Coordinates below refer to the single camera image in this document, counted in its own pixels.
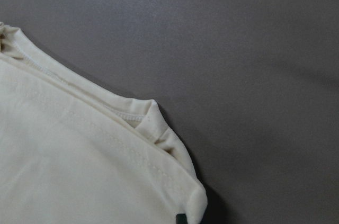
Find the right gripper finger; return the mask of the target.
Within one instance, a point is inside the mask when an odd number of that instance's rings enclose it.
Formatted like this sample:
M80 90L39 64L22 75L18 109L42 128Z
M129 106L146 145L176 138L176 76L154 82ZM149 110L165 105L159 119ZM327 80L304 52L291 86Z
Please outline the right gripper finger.
M186 224L186 214L179 213L176 215L176 224Z

